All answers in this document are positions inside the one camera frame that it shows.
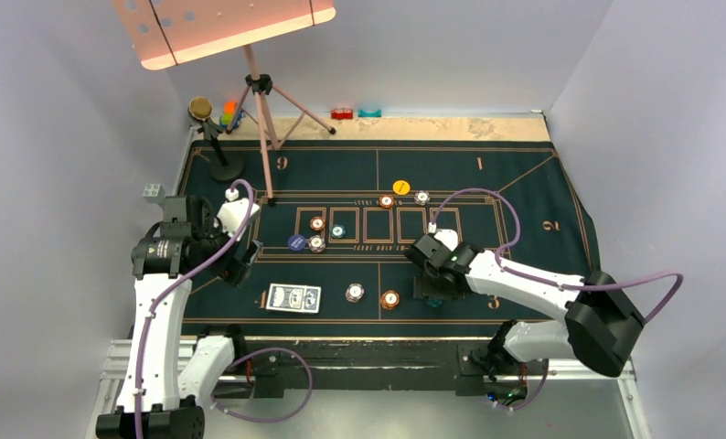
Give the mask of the orange chip stack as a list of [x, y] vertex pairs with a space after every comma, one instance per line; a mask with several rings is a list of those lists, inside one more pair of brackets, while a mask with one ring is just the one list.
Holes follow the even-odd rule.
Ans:
[[400, 303], [400, 295], [394, 290], [388, 290], [381, 295], [380, 305], [385, 310], [392, 310]]

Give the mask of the white purple poker chip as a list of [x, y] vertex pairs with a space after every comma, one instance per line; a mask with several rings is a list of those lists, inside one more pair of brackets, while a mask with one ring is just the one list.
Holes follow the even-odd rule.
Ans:
[[430, 194], [424, 190], [417, 191], [413, 197], [414, 203], [419, 206], [427, 205], [428, 202], [430, 201], [430, 199], [431, 199]]
[[326, 241], [322, 236], [315, 235], [307, 240], [307, 247], [313, 253], [320, 253], [325, 250]]

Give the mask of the orange poker chip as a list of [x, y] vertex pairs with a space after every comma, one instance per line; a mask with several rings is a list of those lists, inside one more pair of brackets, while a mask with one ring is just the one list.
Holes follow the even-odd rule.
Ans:
[[378, 203], [383, 209], [392, 209], [396, 204], [396, 200], [391, 194], [385, 194], [379, 198]]
[[309, 227], [314, 231], [321, 232], [326, 228], [326, 220], [321, 216], [312, 217]]

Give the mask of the yellow round button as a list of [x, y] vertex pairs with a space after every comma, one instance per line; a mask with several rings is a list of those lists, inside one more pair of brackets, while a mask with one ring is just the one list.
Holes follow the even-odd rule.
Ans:
[[392, 184], [392, 192], [398, 196], [407, 195], [411, 191], [411, 184], [404, 179], [396, 180]]

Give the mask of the teal poker chip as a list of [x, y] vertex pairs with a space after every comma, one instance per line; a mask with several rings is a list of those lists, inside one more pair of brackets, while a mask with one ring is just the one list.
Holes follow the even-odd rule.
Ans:
[[346, 234], [346, 228], [340, 224], [334, 224], [331, 228], [331, 237], [334, 239], [341, 239]]

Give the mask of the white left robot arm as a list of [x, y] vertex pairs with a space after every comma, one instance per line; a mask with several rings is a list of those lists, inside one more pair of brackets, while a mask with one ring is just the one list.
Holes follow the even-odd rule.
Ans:
[[259, 206], [228, 191], [219, 209], [201, 196], [170, 196], [160, 207], [163, 218], [131, 253], [131, 350], [114, 411], [97, 418], [99, 438], [200, 438], [217, 379], [247, 365], [248, 350], [233, 329], [203, 336], [183, 369], [178, 361], [193, 277], [209, 272], [235, 286], [248, 277], [261, 245], [252, 242], [241, 258], [235, 253]]

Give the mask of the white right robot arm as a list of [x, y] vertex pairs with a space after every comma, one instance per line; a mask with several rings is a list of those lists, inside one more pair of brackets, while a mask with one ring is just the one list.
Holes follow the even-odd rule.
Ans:
[[620, 376], [646, 320], [613, 278], [552, 273], [459, 242], [451, 230], [425, 234], [404, 253], [419, 270], [424, 298], [470, 294], [523, 305], [547, 319], [504, 322], [476, 364], [490, 378], [536, 359], [575, 359], [605, 377]]

